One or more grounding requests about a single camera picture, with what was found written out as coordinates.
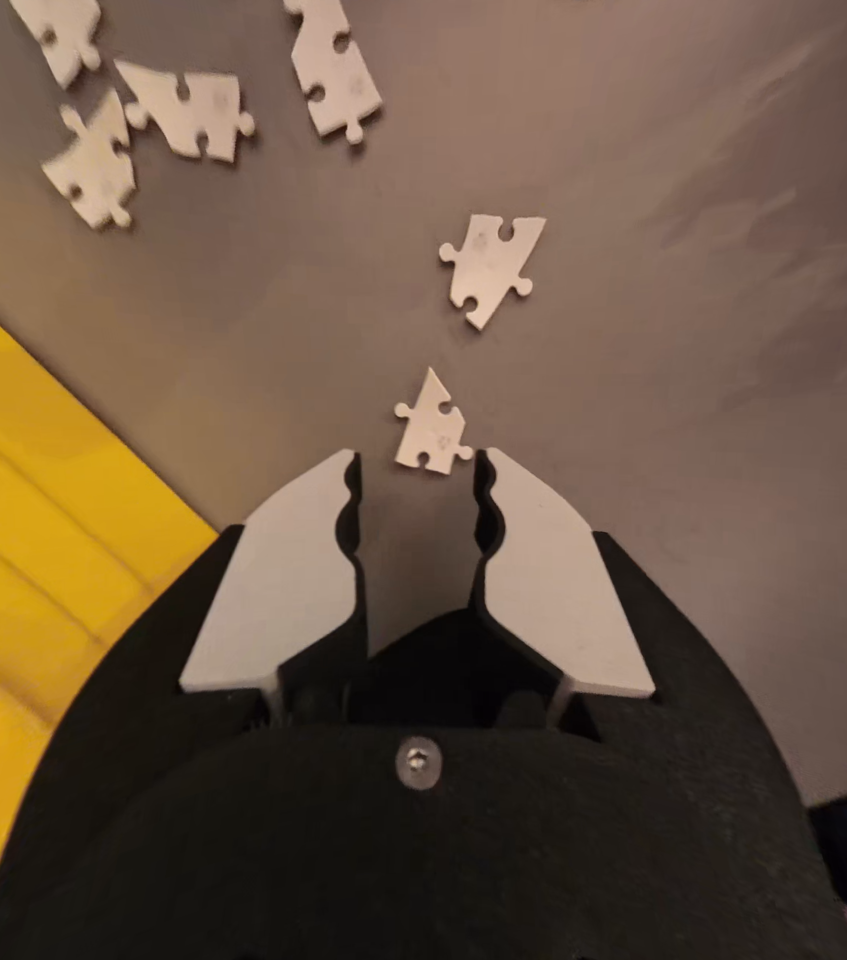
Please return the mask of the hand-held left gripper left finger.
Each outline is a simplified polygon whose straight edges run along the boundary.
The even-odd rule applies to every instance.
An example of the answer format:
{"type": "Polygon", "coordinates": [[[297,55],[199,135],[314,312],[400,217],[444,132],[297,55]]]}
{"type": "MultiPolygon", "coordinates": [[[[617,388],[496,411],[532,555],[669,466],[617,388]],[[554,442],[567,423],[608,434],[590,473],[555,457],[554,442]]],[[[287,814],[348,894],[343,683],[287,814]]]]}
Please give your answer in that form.
{"type": "Polygon", "coordinates": [[[294,694],[344,684],[366,662],[361,499],[360,455],[340,450],[247,516],[181,671],[183,691],[294,694]]]}

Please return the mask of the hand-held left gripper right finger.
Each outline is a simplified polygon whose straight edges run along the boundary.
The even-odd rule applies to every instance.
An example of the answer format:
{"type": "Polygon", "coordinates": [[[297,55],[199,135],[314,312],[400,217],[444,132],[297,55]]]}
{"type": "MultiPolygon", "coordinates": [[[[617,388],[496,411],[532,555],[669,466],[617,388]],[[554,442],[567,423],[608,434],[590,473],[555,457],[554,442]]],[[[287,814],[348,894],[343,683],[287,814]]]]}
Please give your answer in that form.
{"type": "Polygon", "coordinates": [[[499,448],[477,452],[473,481],[472,597],[488,628],[574,693],[650,699],[655,681],[590,523],[499,448]]]}

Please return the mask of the white puzzle piece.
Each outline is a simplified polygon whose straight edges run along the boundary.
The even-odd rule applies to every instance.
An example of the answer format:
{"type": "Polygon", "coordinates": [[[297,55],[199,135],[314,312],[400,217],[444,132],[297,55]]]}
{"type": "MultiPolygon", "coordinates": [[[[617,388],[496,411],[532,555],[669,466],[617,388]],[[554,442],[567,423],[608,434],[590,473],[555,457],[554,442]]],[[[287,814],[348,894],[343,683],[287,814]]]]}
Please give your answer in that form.
{"type": "Polygon", "coordinates": [[[422,381],[414,405],[397,402],[393,414],[406,422],[393,461],[402,467],[417,470],[421,460],[426,470],[450,475],[456,460],[469,462],[475,451],[463,444],[466,421],[459,408],[443,407],[451,402],[451,394],[432,367],[422,381]]]}

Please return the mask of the scattered loose puzzle pieces group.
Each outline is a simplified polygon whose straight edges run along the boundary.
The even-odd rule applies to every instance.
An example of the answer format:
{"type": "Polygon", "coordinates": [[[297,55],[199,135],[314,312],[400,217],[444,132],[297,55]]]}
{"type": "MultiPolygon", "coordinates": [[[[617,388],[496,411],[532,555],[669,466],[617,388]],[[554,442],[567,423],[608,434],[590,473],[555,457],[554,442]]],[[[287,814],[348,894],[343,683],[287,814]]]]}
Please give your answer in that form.
{"type": "MultiPolygon", "coordinates": [[[[68,90],[83,71],[100,68],[95,42],[102,17],[99,2],[12,1],[9,6],[40,47],[61,90],[68,90]]],[[[348,145],[361,146],[364,121],[382,110],[383,100],[352,39],[343,4],[282,6],[299,21],[290,59],[315,131],[322,138],[342,132],[348,145]]],[[[72,105],[61,105],[60,119],[72,138],[41,165],[57,193],[95,231],[107,225],[127,229],[132,222],[126,207],[137,188],[128,152],[131,130],[145,131],[153,124],[176,156],[230,164],[237,158],[238,139],[252,138],[257,131],[234,74],[177,74],[125,59],[113,66],[129,90],[129,102],[110,88],[88,119],[72,105]]],[[[474,302],[465,318],[476,330],[485,329],[509,292],[526,297],[533,289],[522,270],[547,219],[516,218],[508,237],[502,236],[503,223],[500,216],[471,214],[462,244],[443,243],[438,251],[441,262],[454,268],[448,297],[458,308],[474,302]]]]}

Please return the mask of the yellow storage bin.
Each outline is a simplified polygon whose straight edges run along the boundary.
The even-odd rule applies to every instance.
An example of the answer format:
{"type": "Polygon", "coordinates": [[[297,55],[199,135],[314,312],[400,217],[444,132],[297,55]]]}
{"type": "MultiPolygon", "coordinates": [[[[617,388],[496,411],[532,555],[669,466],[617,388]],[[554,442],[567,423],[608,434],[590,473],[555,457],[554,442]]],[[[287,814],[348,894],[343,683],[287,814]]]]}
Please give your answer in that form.
{"type": "Polygon", "coordinates": [[[83,682],[215,536],[0,326],[0,854],[83,682]]]}

